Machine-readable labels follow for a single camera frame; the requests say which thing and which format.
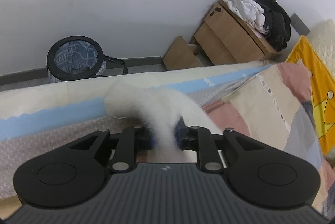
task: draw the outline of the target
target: white fur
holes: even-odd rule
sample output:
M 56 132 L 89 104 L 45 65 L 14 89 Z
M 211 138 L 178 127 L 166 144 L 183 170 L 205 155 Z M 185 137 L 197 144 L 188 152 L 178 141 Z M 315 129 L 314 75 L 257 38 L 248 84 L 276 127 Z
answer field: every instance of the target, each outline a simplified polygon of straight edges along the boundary
M 176 90 L 136 88 L 118 82 L 104 100 L 108 115 L 139 118 L 154 134 L 155 148 L 149 162 L 196 162 L 196 153 L 181 151 L 175 142 L 174 128 L 182 116 L 187 126 L 201 126 L 222 134 L 206 113 Z

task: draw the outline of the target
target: black disc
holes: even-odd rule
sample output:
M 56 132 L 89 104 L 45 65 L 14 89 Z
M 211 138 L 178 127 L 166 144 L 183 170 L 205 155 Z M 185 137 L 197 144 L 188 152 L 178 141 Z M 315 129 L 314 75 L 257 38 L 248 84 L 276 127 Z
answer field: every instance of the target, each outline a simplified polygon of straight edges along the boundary
M 79 141 L 93 144 L 108 133 L 99 133 L 97 139 L 91 135 Z M 68 207 L 88 200 L 106 181 L 105 168 L 94 158 L 98 148 L 76 149 L 70 143 L 25 162 L 13 178 L 20 200 L 44 208 Z
M 232 188 L 240 196 L 267 208 L 312 204 L 320 177 L 311 164 L 279 150 L 247 154 L 250 155 L 237 160 L 228 176 Z

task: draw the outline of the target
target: white cloth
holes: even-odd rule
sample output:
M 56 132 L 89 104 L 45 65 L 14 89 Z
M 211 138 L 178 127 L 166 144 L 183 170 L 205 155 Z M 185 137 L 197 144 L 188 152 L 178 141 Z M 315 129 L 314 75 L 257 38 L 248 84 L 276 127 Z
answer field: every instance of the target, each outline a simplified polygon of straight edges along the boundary
M 249 23 L 260 33 L 266 34 L 264 29 L 265 16 L 262 7 L 253 0 L 223 0 L 228 8 L 242 20 Z
M 207 114 L 191 98 L 177 90 L 137 88 L 125 82 L 110 87 L 104 99 L 108 115 L 138 118 L 151 129 L 155 147 L 147 154 L 148 162 L 196 162 L 194 151 L 181 151 L 175 141 L 175 126 L 183 117 L 186 126 L 201 126 L 222 134 Z

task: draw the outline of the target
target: patterned fabric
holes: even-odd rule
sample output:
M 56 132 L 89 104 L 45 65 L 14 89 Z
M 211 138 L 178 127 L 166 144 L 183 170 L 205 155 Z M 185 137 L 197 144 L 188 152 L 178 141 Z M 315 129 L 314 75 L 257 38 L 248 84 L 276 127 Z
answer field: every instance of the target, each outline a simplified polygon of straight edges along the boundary
M 281 63 L 256 74 L 203 109 L 222 130 L 233 127 L 311 163 L 321 178 L 313 207 L 331 218 L 335 207 L 335 172 L 323 159 L 312 115 L 307 113 L 311 108 L 304 107 L 309 106 L 306 102 L 311 98 L 310 85 L 304 65 Z
M 335 81 L 305 36 L 300 37 L 287 62 L 303 63 L 309 70 L 316 133 L 326 155 L 335 146 Z
M 98 52 L 85 41 L 70 41 L 60 46 L 55 53 L 55 64 L 66 73 L 81 73 L 97 62 Z

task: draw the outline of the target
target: bedsheet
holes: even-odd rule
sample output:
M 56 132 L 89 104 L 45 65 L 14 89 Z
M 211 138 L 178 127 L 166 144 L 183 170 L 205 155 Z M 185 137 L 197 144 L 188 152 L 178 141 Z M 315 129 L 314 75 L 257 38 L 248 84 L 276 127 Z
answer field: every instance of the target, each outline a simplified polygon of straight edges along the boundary
M 314 52 L 305 36 L 301 36 L 287 58 L 289 63 L 302 63 L 309 70 L 312 86 L 312 108 L 316 133 L 323 155 L 335 164 L 335 80 Z
M 309 72 L 303 64 L 280 63 L 255 74 L 203 109 L 221 129 L 233 127 L 311 163 L 321 178 L 312 206 L 332 218 L 335 171 L 323 158 L 315 133 L 310 87 Z

